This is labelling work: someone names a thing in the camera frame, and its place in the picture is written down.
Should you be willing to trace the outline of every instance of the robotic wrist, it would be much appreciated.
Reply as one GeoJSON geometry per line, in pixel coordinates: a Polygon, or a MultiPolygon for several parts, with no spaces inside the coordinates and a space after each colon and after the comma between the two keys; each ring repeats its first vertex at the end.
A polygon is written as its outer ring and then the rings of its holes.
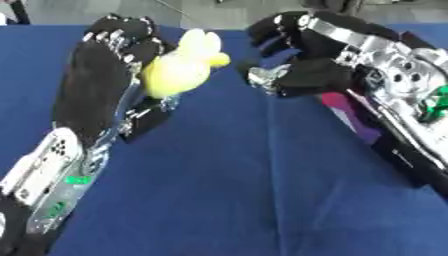
{"type": "Polygon", "coordinates": [[[0,182],[0,255],[30,247],[27,255],[45,254],[108,156],[108,148],[85,150],[73,131],[57,128],[20,158],[0,182]]]}

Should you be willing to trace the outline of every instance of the green label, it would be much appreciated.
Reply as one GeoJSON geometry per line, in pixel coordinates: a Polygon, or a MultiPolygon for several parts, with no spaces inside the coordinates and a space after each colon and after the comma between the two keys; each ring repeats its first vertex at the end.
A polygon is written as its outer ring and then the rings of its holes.
{"type": "Polygon", "coordinates": [[[90,180],[91,180],[90,176],[68,176],[65,179],[65,182],[68,184],[82,185],[82,184],[88,184],[90,180]]]}
{"type": "Polygon", "coordinates": [[[61,214],[61,212],[64,210],[64,208],[65,208],[65,203],[64,202],[57,202],[56,204],[54,204],[48,210],[46,218],[55,218],[55,217],[57,217],[58,215],[61,214]]]}

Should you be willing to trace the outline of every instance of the black glove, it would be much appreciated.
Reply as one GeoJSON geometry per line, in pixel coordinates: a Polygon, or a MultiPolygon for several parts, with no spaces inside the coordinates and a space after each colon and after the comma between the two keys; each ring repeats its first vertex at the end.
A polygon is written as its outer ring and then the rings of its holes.
{"type": "Polygon", "coordinates": [[[71,54],[53,106],[55,126],[71,128],[84,147],[93,146],[142,95],[142,69],[172,49],[147,17],[100,19],[71,54]]]}
{"type": "MultiPolygon", "coordinates": [[[[282,97],[345,91],[354,84],[355,70],[335,62],[347,45],[310,29],[301,30],[301,19],[307,14],[279,13],[248,28],[252,44],[260,49],[262,57],[270,57],[289,48],[300,50],[286,61],[290,64],[286,74],[274,81],[273,86],[282,97]]],[[[325,11],[314,13],[314,17],[354,32],[377,35],[391,41],[400,39],[393,30],[355,17],[325,11]]],[[[242,69],[247,72],[250,66],[244,66],[242,69]]]]}

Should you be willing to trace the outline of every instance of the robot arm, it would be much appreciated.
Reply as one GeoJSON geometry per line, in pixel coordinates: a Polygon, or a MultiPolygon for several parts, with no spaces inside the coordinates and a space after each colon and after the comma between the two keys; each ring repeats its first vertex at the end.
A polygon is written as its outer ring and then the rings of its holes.
{"type": "Polygon", "coordinates": [[[340,92],[395,140],[390,150],[424,183],[448,194],[448,52],[415,35],[328,12],[288,12],[249,28],[264,57],[299,49],[268,70],[245,64],[246,81],[278,97],[340,92]]]}
{"type": "Polygon", "coordinates": [[[132,141],[169,116],[177,96],[147,96],[142,74],[172,49],[149,18],[109,15],[85,32],[53,106],[53,130],[0,182],[0,255],[45,255],[116,138],[132,141]]]}

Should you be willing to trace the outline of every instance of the hole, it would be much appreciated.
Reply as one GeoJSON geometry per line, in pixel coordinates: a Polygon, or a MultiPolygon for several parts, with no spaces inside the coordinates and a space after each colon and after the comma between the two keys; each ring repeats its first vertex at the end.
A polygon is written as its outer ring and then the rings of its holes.
{"type": "Polygon", "coordinates": [[[377,51],[377,52],[374,52],[373,53],[373,57],[374,58],[379,58],[379,57],[381,57],[383,54],[380,52],[380,51],[377,51]]]}
{"type": "Polygon", "coordinates": [[[412,76],[411,76],[412,82],[418,82],[418,81],[420,81],[420,79],[421,79],[421,76],[417,73],[412,74],[412,76]]]}
{"type": "Polygon", "coordinates": [[[413,67],[414,67],[414,65],[412,65],[411,62],[406,62],[406,63],[404,64],[404,68],[407,69],[407,70],[410,70],[410,69],[412,69],[413,67]]]}
{"type": "Polygon", "coordinates": [[[398,83],[398,82],[401,82],[401,80],[403,80],[403,77],[401,75],[394,76],[394,82],[398,83]]]}

